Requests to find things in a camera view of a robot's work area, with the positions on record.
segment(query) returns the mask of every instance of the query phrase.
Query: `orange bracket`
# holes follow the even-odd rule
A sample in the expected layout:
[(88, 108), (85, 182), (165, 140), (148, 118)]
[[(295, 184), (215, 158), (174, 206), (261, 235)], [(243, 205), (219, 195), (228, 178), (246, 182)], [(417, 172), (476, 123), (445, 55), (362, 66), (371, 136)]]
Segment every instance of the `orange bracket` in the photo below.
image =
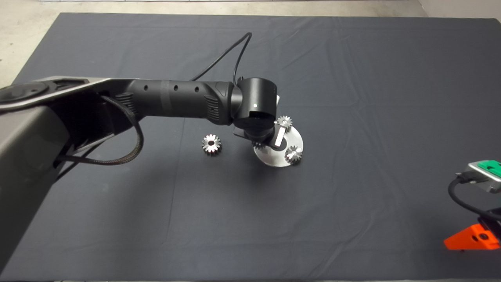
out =
[(449, 250), (499, 249), (499, 240), (481, 224), (475, 224), (444, 240)]

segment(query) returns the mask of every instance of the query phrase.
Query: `green component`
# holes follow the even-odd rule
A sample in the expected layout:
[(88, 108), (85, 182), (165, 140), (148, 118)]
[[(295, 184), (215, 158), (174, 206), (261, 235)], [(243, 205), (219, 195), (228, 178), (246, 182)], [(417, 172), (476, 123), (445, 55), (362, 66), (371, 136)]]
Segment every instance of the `green component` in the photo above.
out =
[(479, 168), (501, 177), (501, 163), (498, 161), (485, 161), (477, 164)]

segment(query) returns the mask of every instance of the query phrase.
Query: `black tablecloth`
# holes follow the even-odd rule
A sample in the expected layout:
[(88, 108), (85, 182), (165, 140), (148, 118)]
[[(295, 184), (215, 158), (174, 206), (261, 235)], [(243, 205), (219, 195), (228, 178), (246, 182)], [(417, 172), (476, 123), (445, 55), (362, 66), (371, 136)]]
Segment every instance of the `black tablecloth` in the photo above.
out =
[[(136, 160), (53, 186), (2, 280), (501, 277), (499, 251), (442, 243), (476, 222), (447, 195), (454, 173), (501, 160), (496, 20), (61, 14), (16, 82), (189, 79), (247, 31), (238, 74), (277, 84), (300, 165), (265, 166), (230, 126), (146, 118)], [(237, 53), (202, 79), (230, 80)], [(134, 143), (128, 131), (90, 156)]]

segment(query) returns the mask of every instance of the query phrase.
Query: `silver gear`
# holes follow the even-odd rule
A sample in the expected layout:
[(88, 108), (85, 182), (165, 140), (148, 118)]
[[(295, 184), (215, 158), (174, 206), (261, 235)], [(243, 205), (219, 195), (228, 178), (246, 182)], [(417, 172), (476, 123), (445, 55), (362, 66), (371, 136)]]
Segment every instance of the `silver gear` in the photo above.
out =
[(214, 134), (205, 136), (202, 140), (202, 149), (208, 155), (216, 155), (221, 152), (221, 139)]
[(285, 160), (291, 164), (297, 164), (303, 157), (303, 149), (297, 146), (290, 146), (285, 151)]
[(292, 119), (286, 115), (283, 115), (277, 119), (277, 124), (285, 127), (285, 132), (288, 133), (292, 127)]
[(262, 143), (258, 143), (258, 142), (252, 142), (252, 146), (258, 150), (261, 150), (262, 148), (264, 148), (266, 145), (262, 144)]

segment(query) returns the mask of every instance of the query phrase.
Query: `circular metal plate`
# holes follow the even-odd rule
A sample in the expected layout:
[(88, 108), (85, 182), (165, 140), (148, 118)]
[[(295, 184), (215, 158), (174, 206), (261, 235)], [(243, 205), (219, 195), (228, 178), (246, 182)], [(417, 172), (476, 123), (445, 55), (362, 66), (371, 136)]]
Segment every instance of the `circular metal plate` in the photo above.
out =
[(285, 149), (281, 151), (275, 151), (268, 146), (265, 146), (262, 149), (254, 148), (256, 156), (263, 163), (271, 167), (283, 168), (290, 166), (291, 164), (289, 164), (285, 160), (285, 151), (290, 146), (297, 146), (304, 150), (305, 148), (303, 147), (303, 138), (301, 137), (301, 134), (299, 134), (299, 132), (294, 128), (294, 126), (292, 126), (291, 130), (284, 135), (284, 139), (287, 141), (287, 147)]

